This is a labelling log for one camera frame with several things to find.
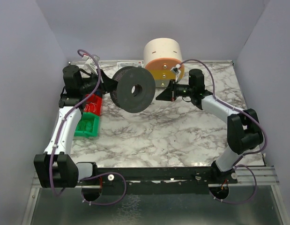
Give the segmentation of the black cable spool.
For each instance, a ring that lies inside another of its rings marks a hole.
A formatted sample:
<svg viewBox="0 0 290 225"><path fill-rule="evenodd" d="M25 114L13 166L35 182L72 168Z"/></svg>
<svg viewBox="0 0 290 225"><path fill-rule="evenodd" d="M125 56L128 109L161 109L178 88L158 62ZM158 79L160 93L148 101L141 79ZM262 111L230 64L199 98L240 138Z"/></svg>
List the black cable spool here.
<svg viewBox="0 0 290 225"><path fill-rule="evenodd" d="M128 113L144 111L152 102L156 83L145 68L127 66L119 69L112 78L117 82L110 96L113 103Z"/></svg>

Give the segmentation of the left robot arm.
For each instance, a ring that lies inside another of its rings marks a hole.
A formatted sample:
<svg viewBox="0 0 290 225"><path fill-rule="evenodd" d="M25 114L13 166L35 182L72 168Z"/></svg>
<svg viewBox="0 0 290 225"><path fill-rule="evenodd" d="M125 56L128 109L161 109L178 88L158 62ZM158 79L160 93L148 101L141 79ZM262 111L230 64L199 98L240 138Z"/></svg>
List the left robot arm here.
<svg viewBox="0 0 290 225"><path fill-rule="evenodd" d="M92 162L75 163L70 157L72 140L86 104L85 97L99 91L101 94L116 89L117 81L102 69L96 69L87 78L76 65L63 68L64 90L59 100L58 120L42 154L34 157L34 167L43 188L74 188L79 181L96 173Z"/></svg>

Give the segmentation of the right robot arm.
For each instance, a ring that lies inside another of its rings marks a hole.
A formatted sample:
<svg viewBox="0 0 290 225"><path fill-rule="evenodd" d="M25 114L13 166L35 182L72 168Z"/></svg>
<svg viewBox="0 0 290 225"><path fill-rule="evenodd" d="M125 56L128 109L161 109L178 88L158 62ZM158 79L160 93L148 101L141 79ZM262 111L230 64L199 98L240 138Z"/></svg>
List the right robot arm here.
<svg viewBox="0 0 290 225"><path fill-rule="evenodd" d="M212 163L213 170L218 176L232 170L248 150L253 150L264 141L262 130L256 124L258 122L256 111L235 108L226 102L221 103L220 99L215 98L212 92L205 89L201 70L189 71L188 84L179 84L171 80L156 100L174 102L178 97L189 97L194 106L213 114L227 124L228 146Z"/></svg>

